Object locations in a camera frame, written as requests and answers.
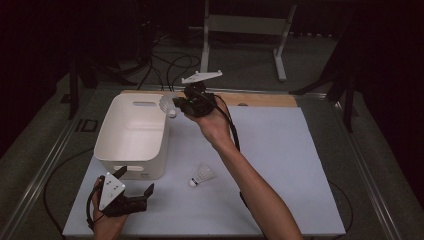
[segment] dark background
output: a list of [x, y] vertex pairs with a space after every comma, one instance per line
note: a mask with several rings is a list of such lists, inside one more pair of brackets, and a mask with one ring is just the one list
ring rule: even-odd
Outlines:
[[[149, 44], [143, 38], [134, 41], [140, 33], [136, 18], [151, 21], [153, 30], [185, 40], [189, 25], [203, 24], [202, 1], [139, 1], [145, 11], [141, 15], [130, 0], [119, 1], [119, 8], [110, 7], [116, 6], [116, 1], [104, 0], [101, 6], [100, 1], [81, 0], [0, 1], [0, 156], [55, 93], [56, 83], [68, 73], [70, 57], [76, 50], [82, 49], [102, 64], [116, 65], [119, 59], [140, 57], [132, 54], [137, 44]], [[241, 2], [234, 8], [234, 1], [211, 1], [211, 12], [264, 17], [284, 14], [275, 10], [281, 9], [279, 1], [238, 4]], [[339, 38], [323, 76], [347, 68], [351, 59], [357, 60], [353, 61], [357, 64], [356, 90], [363, 93], [422, 205], [423, 15], [420, 1], [359, 6], [302, 4], [291, 29], [295, 36]]]

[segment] shuttlecock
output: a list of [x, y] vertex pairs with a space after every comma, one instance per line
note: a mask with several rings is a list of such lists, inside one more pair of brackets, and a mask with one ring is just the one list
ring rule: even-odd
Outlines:
[[162, 98], [159, 101], [159, 107], [160, 109], [171, 118], [174, 118], [178, 115], [178, 113], [181, 112], [181, 110], [177, 107], [175, 107], [173, 98], [177, 98], [177, 94], [175, 93], [167, 93], [162, 96]]
[[210, 180], [215, 176], [215, 173], [208, 166], [202, 165], [194, 174], [194, 177], [190, 179], [188, 185], [190, 185], [190, 187], [196, 187], [197, 184]]

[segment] hand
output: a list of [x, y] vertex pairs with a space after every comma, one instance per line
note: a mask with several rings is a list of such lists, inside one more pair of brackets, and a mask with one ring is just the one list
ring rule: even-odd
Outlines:
[[[97, 178], [94, 186], [100, 184], [100, 178]], [[121, 217], [107, 217], [104, 216], [102, 212], [99, 211], [99, 202], [100, 192], [97, 191], [93, 195], [92, 203], [94, 206], [93, 209], [93, 221], [94, 221], [94, 239], [118, 239], [122, 228], [128, 218], [128, 215]]]
[[[215, 99], [218, 107], [221, 108], [228, 116], [228, 111], [224, 102], [218, 97], [215, 97]], [[228, 144], [229, 141], [232, 144], [229, 123], [217, 109], [214, 109], [207, 116], [200, 118], [195, 118], [189, 115], [185, 116], [199, 125], [203, 136], [205, 136], [214, 148], [220, 144]]]

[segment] wrist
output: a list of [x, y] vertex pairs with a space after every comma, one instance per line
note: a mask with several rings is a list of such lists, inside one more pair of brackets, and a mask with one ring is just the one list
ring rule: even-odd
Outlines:
[[231, 138], [218, 139], [216, 141], [211, 142], [211, 144], [217, 152], [237, 150]]

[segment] white tabletop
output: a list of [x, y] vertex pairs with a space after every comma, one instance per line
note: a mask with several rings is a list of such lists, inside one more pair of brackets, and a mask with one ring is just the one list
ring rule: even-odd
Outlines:
[[[284, 199], [304, 235], [345, 233], [321, 161], [300, 108], [229, 107], [241, 152]], [[191, 188], [188, 181], [207, 164], [217, 177]], [[106, 170], [93, 156], [64, 228], [89, 236], [85, 204], [95, 179]], [[153, 181], [123, 180], [126, 196], [155, 183], [146, 212], [131, 214], [122, 231], [131, 236], [257, 236], [261, 234], [239, 189], [198, 126], [180, 114], [170, 120], [164, 174]]]

